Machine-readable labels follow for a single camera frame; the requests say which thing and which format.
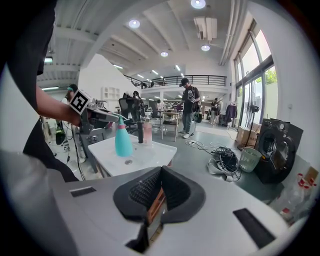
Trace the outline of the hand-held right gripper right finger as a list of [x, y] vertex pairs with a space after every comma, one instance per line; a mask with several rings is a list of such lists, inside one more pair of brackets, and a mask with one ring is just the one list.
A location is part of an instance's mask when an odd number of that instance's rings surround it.
[[290, 232], [268, 205], [239, 186], [207, 173], [182, 172], [205, 191], [201, 209], [188, 221], [165, 223], [150, 256], [272, 256]]

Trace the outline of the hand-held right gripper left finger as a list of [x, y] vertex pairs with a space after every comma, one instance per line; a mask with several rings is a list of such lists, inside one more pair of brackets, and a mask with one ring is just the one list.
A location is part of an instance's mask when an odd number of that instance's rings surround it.
[[52, 172], [52, 190], [58, 209], [76, 244], [79, 256], [138, 256], [130, 241], [147, 234], [144, 221], [125, 219], [114, 202], [114, 192], [123, 184], [158, 172], [150, 167], [108, 178], [65, 182]]

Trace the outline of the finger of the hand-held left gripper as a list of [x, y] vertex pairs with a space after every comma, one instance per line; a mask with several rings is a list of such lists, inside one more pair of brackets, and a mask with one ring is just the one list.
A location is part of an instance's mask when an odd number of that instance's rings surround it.
[[111, 112], [96, 111], [95, 118], [101, 122], [117, 123], [119, 121], [119, 116]]

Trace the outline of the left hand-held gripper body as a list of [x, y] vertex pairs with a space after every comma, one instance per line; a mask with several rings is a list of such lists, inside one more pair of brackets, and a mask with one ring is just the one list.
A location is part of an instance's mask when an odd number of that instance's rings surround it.
[[89, 135], [93, 129], [106, 127], [102, 100], [92, 98], [83, 90], [78, 89], [68, 105], [80, 116], [79, 133], [81, 135]]

